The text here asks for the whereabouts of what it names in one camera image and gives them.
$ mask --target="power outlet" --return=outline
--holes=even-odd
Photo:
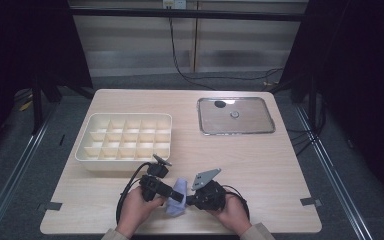
[[[174,0],[174,9],[186,9],[186,0]]]
[[[174,9],[174,0],[163,0],[163,9]]]

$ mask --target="hand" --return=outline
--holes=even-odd
[[[226,205],[223,210],[207,210],[207,212],[216,217],[225,228],[234,231],[238,236],[241,236],[252,226],[241,201],[230,194],[226,194]]]
[[[141,187],[131,190],[124,200],[120,221],[115,230],[130,239],[136,229],[148,219],[151,212],[163,205],[165,200],[157,197],[150,202],[145,202]]]

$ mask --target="white compartment tray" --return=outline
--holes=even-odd
[[[154,113],[96,113],[90,116],[76,159],[90,171],[134,171],[170,156],[172,117]]]

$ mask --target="black cable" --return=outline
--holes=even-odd
[[[296,129],[289,129],[289,128],[287,128],[286,131],[295,132],[295,133],[308,133],[308,130],[296,130]]]
[[[321,119],[321,120],[319,120],[319,124],[318,124],[317,128],[313,131],[315,133],[315,138],[311,139],[311,141],[309,143],[307,143],[300,151],[298,151],[295,154],[296,156],[299,156],[308,146],[310,146],[310,144],[312,144],[317,139],[319,139],[319,136],[322,133],[323,127],[326,124],[326,102],[323,99],[323,96],[322,96],[321,102],[322,102],[322,106],[321,106],[320,112],[319,112],[319,119]]]
[[[292,141],[294,141],[294,140],[297,140],[297,139],[299,139],[299,138],[302,138],[303,136],[305,136],[305,135],[307,135],[307,134],[308,134],[308,132],[305,131],[305,132],[301,133],[300,135],[291,138],[290,141],[292,142]]]
[[[246,215],[247,215],[248,219],[250,219],[248,204],[246,203],[245,198],[242,197],[241,193],[236,188],[234,188],[232,186],[229,186],[229,185],[222,185],[222,187],[233,189],[236,192],[236,193],[234,193],[234,192],[226,192],[226,194],[231,194],[231,195],[234,195],[237,198],[239,198],[239,200],[241,201],[241,203],[242,203],[242,205],[244,207],[244,210],[246,212]]]
[[[302,74],[302,75],[298,75],[296,77],[293,77],[291,80],[289,81],[283,81],[282,83],[278,84],[276,87],[270,89],[270,93],[272,94],[276,94],[280,91],[283,91],[285,89],[287,89],[289,87],[289,85],[291,85],[293,82],[297,81],[298,79],[301,79],[302,77],[306,76],[307,74]]]
[[[301,144],[303,144],[303,143],[305,143],[307,141],[308,141],[308,139],[304,139],[302,141],[299,141],[297,143],[292,144],[292,146],[296,147],[296,146],[301,145]]]
[[[174,45],[173,20],[171,18],[169,18],[169,22],[170,22],[170,35],[171,35],[171,46],[172,46],[172,55],[173,55],[174,66],[176,68],[176,71],[180,74],[180,76],[182,76],[183,79],[185,81],[187,81],[188,83],[190,83],[190,84],[201,86],[201,87],[205,87],[205,88],[208,88],[210,90],[216,90],[216,89],[214,89],[212,87],[209,87],[209,86],[206,86],[206,85],[203,85],[203,84],[199,84],[199,83],[196,83],[196,82],[192,82],[190,80],[231,79],[231,80],[242,80],[242,81],[254,81],[254,80],[259,80],[259,79],[264,79],[265,78],[266,82],[267,82],[267,84],[265,86],[265,88],[266,88],[267,85],[268,85],[268,77],[273,75],[273,74],[275,74],[278,71],[283,70],[283,68],[273,68],[273,69],[270,69],[270,70],[266,71],[264,76],[253,77],[253,78],[239,78],[239,77],[226,77],[226,76],[216,76],[216,77],[214,77],[214,76],[212,76],[212,77],[189,77],[189,76],[186,76],[186,75],[184,75],[180,71],[179,64],[178,64],[178,61],[177,61],[176,48],[175,48],[175,45]]]
[[[121,208],[123,207],[123,203],[124,203],[124,200],[126,199],[126,196],[127,196],[127,193],[129,193],[130,191],[130,188],[133,186],[133,184],[135,182],[137,182],[139,179],[137,179],[136,181],[133,182],[133,180],[136,178],[136,175],[139,173],[139,171],[144,167],[144,166],[150,166],[151,163],[149,162],[146,162],[146,163],[142,163],[142,165],[140,165],[138,167],[138,169],[136,169],[135,173],[133,173],[132,177],[130,178],[130,181],[129,183],[127,183],[126,187],[124,188],[123,192],[120,194],[120,199],[118,200],[118,203],[117,203],[117,210],[116,210],[116,214],[115,214],[115,219],[117,221],[117,224],[118,224],[118,221],[120,221],[120,214],[121,214]]]
[[[246,203],[245,198],[243,198],[242,196],[240,196],[238,193],[234,193],[234,192],[226,192],[225,194],[226,194],[226,195],[227,195],[227,194],[230,194],[230,195],[236,196],[236,197],[239,199],[239,201],[241,201],[242,206],[244,207],[246,216],[248,217],[248,220],[249,220],[249,219],[250,219],[249,208],[248,208],[248,204]]]

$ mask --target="wooden table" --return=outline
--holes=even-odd
[[[261,97],[276,126],[272,134],[205,136],[199,130],[197,100],[203,97]],[[195,175],[221,168],[214,180],[231,185],[248,201],[253,224],[263,222],[277,233],[318,232],[321,223],[314,205],[300,199],[311,197],[282,117],[270,93],[173,90],[99,90],[90,105],[73,150],[61,175],[52,202],[41,224],[45,234],[103,234],[114,228],[115,209],[131,172],[90,172],[76,159],[87,120],[94,113],[168,113],[173,117],[169,161],[163,179],[173,185],[188,180],[188,195]],[[171,218],[165,207],[153,212],[138,234],[231,234],[213,216],[196,207]]]

